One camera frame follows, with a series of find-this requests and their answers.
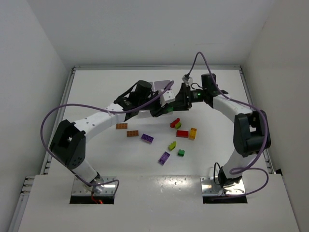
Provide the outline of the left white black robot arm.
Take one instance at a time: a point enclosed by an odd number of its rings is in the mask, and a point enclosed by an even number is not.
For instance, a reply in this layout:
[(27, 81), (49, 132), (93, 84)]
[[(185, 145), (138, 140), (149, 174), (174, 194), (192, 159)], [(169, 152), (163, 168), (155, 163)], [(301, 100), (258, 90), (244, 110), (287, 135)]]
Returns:
[(170, 81), (161, 91), (153, 92), (149, 82), (139, 80), (108, 107), (98, 108), (97, 113), (74, 122), (61, 121), (50, 143), (49, 153), (85, 185), (98, 186), (99, 174), (85, 158), (86, 143), (109, 127), (158, 103), (173, 83)]

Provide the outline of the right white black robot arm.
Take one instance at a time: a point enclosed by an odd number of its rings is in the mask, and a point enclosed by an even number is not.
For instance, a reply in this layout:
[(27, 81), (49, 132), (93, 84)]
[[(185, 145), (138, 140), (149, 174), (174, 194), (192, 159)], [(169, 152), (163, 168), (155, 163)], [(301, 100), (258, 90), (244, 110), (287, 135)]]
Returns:
[(172, 105), (175, 111), (185, 111), (194, 102), (205, 102), (234, 124), (234, 151), (217, 175), (218, 184), (225, 187), (239, 182), (243, 172), (254, 166), (264, 150), (270, 147), (267, 115), (252, 105), (231, 98), (228, 92), (219, 89), (214, 74), (203, 74), (201, 80), (202, 87), (194, 89), (192, 78), (188, 74), (184, 75), (181, 89)]

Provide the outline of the green two-by-two lego brick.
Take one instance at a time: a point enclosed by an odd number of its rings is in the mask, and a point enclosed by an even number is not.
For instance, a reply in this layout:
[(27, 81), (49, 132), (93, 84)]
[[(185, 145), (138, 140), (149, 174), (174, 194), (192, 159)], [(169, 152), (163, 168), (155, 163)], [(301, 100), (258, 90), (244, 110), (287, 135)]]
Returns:
[(166, 112), (167, 112), (167, 113), (173, 112), (173, 108), (172, 108), (172, 107), (167, 108)]

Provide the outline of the purple butterfly lego brick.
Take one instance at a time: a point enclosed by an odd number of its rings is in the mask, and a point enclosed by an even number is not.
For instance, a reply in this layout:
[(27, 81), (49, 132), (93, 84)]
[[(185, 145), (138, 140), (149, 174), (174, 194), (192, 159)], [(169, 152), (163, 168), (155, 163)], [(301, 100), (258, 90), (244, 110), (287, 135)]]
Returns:
[(154, 140), (154, 137), (149, 136), (149, 135), (143, 133), (142, 136), (141, 136), (141, 140), (146, 142), (146, 143), (151, 144), (153, 142), (153, 140)]

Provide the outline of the dark green lego brick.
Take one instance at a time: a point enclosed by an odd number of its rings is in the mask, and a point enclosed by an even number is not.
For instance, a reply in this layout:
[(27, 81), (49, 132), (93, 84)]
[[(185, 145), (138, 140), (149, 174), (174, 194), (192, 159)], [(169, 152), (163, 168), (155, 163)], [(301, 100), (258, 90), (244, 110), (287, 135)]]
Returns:
[(177, 155), (180, 156), (180, 157), (183, 157), (185, 155), (185, 151), (179, 149)]

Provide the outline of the orange lego plate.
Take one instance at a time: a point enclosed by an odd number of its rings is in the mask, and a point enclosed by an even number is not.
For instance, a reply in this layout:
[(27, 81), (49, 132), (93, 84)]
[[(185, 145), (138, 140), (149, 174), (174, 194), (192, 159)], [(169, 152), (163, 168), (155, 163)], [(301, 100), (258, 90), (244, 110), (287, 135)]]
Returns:
[(128, 130), (126, 132), (127, 137), (138, 137), (139, 136), (139, 131), (138, 130)]
[(127, 123), (117, 123), (116, 124), (116, 129), (117, 130), (126, 130), (128, 128)]

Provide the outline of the yellow lego brick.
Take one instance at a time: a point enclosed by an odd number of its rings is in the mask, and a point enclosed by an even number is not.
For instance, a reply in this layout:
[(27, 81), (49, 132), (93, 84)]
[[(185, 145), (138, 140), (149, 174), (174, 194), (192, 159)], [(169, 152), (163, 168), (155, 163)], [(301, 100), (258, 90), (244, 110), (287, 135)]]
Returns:
[(191, 128), (189, 133), (189, 139), (195, 140), (197, 135), (197, 128)]

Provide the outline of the lime green lego brick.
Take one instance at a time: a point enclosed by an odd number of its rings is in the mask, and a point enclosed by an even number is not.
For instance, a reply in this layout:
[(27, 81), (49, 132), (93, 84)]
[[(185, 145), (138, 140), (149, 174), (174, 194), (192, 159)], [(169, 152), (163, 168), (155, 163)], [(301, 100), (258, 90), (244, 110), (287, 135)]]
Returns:
[(173, 141), (169, 146), (168, 146), (168, 150), (169, 151), (172, 151), (177, 145), (177, 142), (176, 141)]

